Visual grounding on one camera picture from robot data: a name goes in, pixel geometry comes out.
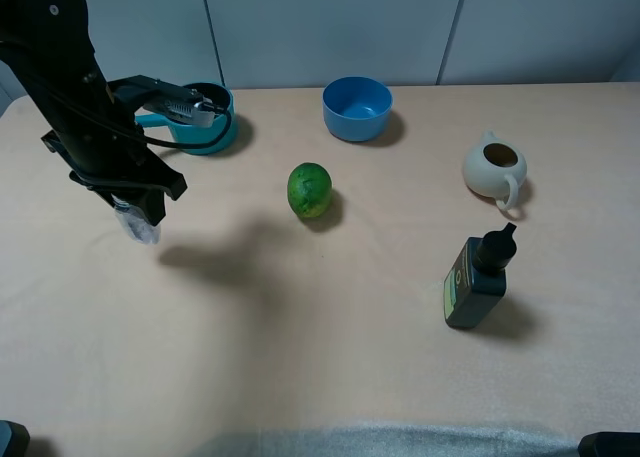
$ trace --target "lime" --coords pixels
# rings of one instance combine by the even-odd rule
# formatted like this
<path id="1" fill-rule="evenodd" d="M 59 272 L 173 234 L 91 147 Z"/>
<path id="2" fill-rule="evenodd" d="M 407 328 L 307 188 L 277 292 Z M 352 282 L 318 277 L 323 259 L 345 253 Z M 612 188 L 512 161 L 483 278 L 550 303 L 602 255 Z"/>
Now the lime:
<path id="1" fill-rule="evenodd" d="M 300 164 L 289 175 L 287 198 L 298 217 L 313 218 L 322 215 L 331 203 L 329 172 L 318 164 Z"/>

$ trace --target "clear plastic bottle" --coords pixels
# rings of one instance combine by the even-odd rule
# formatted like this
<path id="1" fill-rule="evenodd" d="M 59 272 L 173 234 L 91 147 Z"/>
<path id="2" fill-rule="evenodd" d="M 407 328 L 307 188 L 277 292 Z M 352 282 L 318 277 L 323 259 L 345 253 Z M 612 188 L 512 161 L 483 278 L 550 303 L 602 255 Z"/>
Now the clear plastic bottle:
<path id="1" fill-rule="evenodd" d="M 120 221 L 122 228 L 136 242 L 142 244 L 157 244 L 160 241 L 160 226 L 153 226 L 149 224 L 140 211 L 122 199 L 113 197 L 113 209 L 116 213 L 116 218 Z"/>

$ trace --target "table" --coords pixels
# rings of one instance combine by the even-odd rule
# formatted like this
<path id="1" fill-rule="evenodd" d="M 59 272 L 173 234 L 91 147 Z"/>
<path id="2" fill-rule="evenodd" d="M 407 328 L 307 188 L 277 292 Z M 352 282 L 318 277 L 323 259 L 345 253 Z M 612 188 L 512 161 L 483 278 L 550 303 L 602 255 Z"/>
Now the table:
<path id="1" fill-rule="evenodd" d="M 0 417 L 72 457 L 363 421 L 638 430 L 640 85 L 393 94 L 389 131 L 352 145 L 324 128 L 320 89 L 235 92 L 234 147 L 158 150 L 189 189 L 155 247 L 67 179 L 32 101 L 12 103 Z M 506 222 L 461 177 L 485 129 L 522 150 L 530 181 L 508 297 L 461 332 L 443 278 L 467 237 Z M 337 190 L 308 225 L 285 190 L 305 161 Z"/>

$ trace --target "blue bowl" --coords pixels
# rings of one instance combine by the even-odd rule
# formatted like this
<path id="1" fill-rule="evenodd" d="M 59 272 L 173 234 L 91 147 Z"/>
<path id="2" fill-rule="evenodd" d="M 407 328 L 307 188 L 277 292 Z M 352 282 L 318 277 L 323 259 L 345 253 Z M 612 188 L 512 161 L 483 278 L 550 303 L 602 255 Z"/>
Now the blue bowl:
<path id="1" fill-rule="evenodd" d="M 327 129 L 349 142 L 365 142 L 380 135 L 389 122 L 392 104 L 387 86 L 367 77 L 334 80 L 322 93 Z"/>
<path id="2" fill-rule="evenodd" d="M 220 152 L 221 150 L 229 147 L 235 140 L 236 133 L 238 131 L 233 109 L 233 94 L 226 87 L 209 82 L 197 82 L 195 84 L 185 85 L 185 87 L 188 89 L 196 89 L 212 101 L 221 105 L 226 105 L 229 113 L 231 114 L 231 127 L 229 127 L 229 131 L 217 144 L 204 149 L 183 150 L 183 152 L 193 155 L 206 155 Z M 166 125 L 169 127 L 173 140 L 178 143 L 186 144 L 191 142 L 210 142 L 215 139 L 216 136 L 220 135 L 220 132 L 224 129 L 226 117 L 224 115 L 218 115 L 213 119 L 211 127 L 194 127 L 193 125 L 185 125 L 159 114 L 136 115 L 136 122 L 145 128 L 162 127 Z"/>

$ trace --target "gray cloth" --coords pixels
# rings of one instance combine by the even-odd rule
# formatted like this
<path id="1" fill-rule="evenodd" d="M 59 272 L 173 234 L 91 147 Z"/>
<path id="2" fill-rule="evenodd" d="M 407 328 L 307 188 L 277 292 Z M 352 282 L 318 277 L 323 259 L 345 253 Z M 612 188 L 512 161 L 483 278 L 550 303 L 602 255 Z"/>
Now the gray cloth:
<path id="1" fill-rule="evenodd" d="M 229 434 L 190 457 L 577 457 L 577 447 L 547 432 L 368 426 Z"/>

